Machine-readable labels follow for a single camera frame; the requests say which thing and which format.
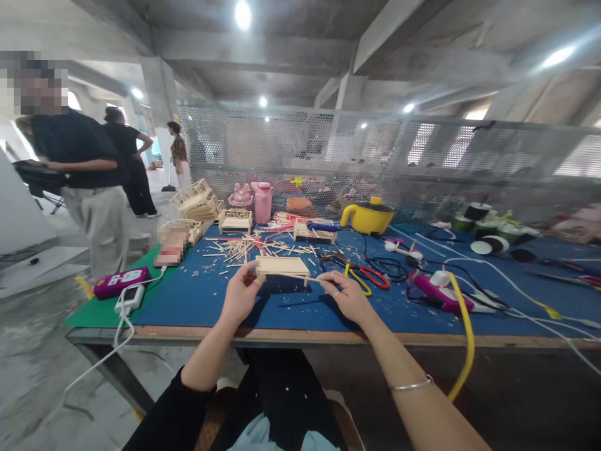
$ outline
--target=black pants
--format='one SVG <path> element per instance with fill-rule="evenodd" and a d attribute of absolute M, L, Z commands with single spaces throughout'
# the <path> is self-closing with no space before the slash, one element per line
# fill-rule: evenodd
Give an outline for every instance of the black pants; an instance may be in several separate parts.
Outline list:
<path fill-rule="evenodd" d="M 146 214 L 157 214 L 155 204 L 150 196 L 150 186 L 146 168 L 142 162 L 133 162 L 127 166 L 130 174 L 128 183 L 123 184 L 123 190 L 130 203 L 130 207 L 136 216 Z"/>
<path fill-rule="evenodd" d="M 246 371 L 211 451 L 225 451 L 261 412 L 269 438 L 286 451 L 300 450 L 307 431 L 316 431 L 347 451 L 334 412 L 301 350 L 246 350 Z"/>

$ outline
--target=scissors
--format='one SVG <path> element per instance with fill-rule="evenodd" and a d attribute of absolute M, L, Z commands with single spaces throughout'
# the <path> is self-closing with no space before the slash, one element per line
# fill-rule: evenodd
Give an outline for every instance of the scissors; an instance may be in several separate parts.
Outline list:
<path fill-rule="evenodd" d="M 321 268 L 324 271 L 326 271 L 327 269 L 325 269 L 322 263 L 324 261 L 332 261 L 340 266 L 343 266 L 344 275 L 346 277 L 348 277 L 349 274 L 352 275 L 353 278 L 359 283 L 359 285 L 361 285 L 365 289 L 365 291 L 363 291 L 363 294 L 365 294 L 366 296 L 372 295 L 371 288 L 367 286 L 367 284 L 363 281 L 361 277 L 357 275 L 355 271 L 359 271 L 364 277 L 368 278 L 378 288 L 390 289 L 390 282 L 382 274 L 366 266 L 351 264 L 349 262 L 349 259 L 346 258 L 346 256 L 341 251 L 336 251 L 332 255 L 328 256 L 323 256 L 320 254 L 319 264 L 321 265 Z"/>
<path fill-rule="evenodd" d="M 545 277 L 547 279 L 553 279 L 561 282 L 571 283 L 574 285 L 584 286 L 586 288 L 596 289 L 601 291 L 601 277 L 595 276 L 578 276 L 578 277 L 561 277 L 554 274 L 547 274 L 545 272 L 529 271 L 530 274 L 536 276 Z"/>

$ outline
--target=broom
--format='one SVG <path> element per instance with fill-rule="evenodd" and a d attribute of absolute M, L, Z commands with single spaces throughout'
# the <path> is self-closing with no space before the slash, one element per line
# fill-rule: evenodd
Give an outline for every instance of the broom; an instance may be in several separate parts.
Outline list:
<path fill-rule="evenodd" d="M 161 191 L 162 192 L 168 192 L 168 191 L 177 191 L 175 189 L 175 187 L 171 184 L 171 164 L 173 163 L 173 157 L 171 157 L 169 159 L 169 180 L 167 182 L 167 186 L 164 186 Z"/>

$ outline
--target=pot lid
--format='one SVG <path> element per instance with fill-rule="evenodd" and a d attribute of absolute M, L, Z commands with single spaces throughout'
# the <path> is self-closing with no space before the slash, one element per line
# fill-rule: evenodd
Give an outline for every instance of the pot lid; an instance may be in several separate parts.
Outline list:
<path fill-rule="evenodd" d="M 382 203 L 381 197 L 372 196 L 371 200 L 368 202 L 366 200 L 358 200 L 355 202 L 355 205 L 361 208 L 365 208 L 367 210 L 378 211 L 382 213 L 394 213 L 396 212 L 396 208 L 390 207 Z"/>

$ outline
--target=workbench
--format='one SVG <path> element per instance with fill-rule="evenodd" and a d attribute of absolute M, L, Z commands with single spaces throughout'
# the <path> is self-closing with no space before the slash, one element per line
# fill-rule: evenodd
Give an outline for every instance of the workbench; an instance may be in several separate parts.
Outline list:
<path fill-rule="evenodd" d="M 214 225 L 206 237 L 220 237 Z M 389 227 L 385 238 L 403 238 L 410 245 L 411 237 L 403 236 Z M 279 236 L 278 241 L 289 245 L 299 245 L 288 235 Z M 527 269 L 552 272 L 562 276 L 576 276 L 566 269 L 543 267 L 534 264 L 520 264 L 498 257 L 481 257 L 470 251 L 469 240 L 448 244 L 453 251 L 417 237 L 416 249 L 429 261 L 443 262 L 450 258 L 487 259 L 503 271 L 524 292 L 543 302 L 564 316 L 587 318 L 601 323 L 601 292 L 570 284 L 550 281 L 526 273 Z M 369 257 L 393 257 L 404 262 L 404 256 L 384 250 L 383 243 L 373 237 L 366 237 Z M 201 239 L 187 252 L 182 265 L 170 268 L 163 279 L 152 282 L 147 290 L 142 307 L 135 311 L 131 320 L 136 335 L 130 346 L 197 346 L 217 321 L 222 309 L 225 290 L 229 278 L 237 267 L 227 267 L 233 261 L 224 262 L 224 257 L 203 257 L 204 254 L 217 253 L 212 241 Z M 322 250 L 334 249 L 330 244 L 314 244 Z M 346 257 L 356 264 L 364 262 L 365 243 L 363 236 L 350 229 L 338 233 L 336 246 L 343 250 Z M 601 252 L 588 245 L 575 245 L 545 237 L 522 246 L 532 250 L 540 257 L 551 258 L 595 258 Z M 158 253 L 154 248 L 132 268 L 147 266 L 153 277 L 160 273 L 153 268 L 153 260 Z M 253 259 L 259 252 L 249 254 Z M 322 272 L 319 261 L 313 254 L 297 254 L 315 277 Z M 544 309 L 535 305 L 518 293 L 493 268 L 474 261 L 454 261 L 470 271 L 470 274 L 484 288 L 494 292 L 510 306 L 529 316 L 549 319 Z M 439 264 L 430 263 L 430 271 L 441 269 Z M 464 277 L 460 270 L 448 268 L 456 275 Z M 389 291 L 383 291 L 367 282 L 373 291 L 368 298 L 383 321 L 406 346 L 424 346 L 439 348 L 442 346 L 464 347 L 465 331 L 461 319 L 449 313 L 415 303 L 407 298 L 406 283 L 391 283 Z M 268 276 L 266 283 L 257 296 L 257 304 L 250 316 L 237 331 L 233 346 L 238 347 L 286 347 L 305 348 L 332 345 L 366 345 L 367 341 L 356 324 L 347 320 L 338 310 L 333 299 L 323 292 L 319 284 L 310 282 L 309 287 L 302 286 L 303 281 L 283 276 Z M 63 324 L 72 328 L 66 335 L 92 363 L 112 350 L 118 316 L 113 308 L 116 299 L 99 301 L 96 298 L 84 304 Z M 502 313 L 472 314 L 476 334 L 476 352 L 478 349 L 521 349 L 528 351 L 555 351 L 565 349 L 566 344 L 551 332 L 520 318 L 511 318 Z M 601 335 L 601 331 L 588 328 L 579 323 L 572 326 Z M 577 331 L 556 327 L 569 337 L 581 337 Z M 124 331 L 121 340 L 125 339 Z M 601 346 L 591 340 L 575 338 L 572 343 L 581 349 L 599 350 Z M 118 354 L 101 365 L 99 371 L 139 412 L 147 412 L 153 401 Z"/>

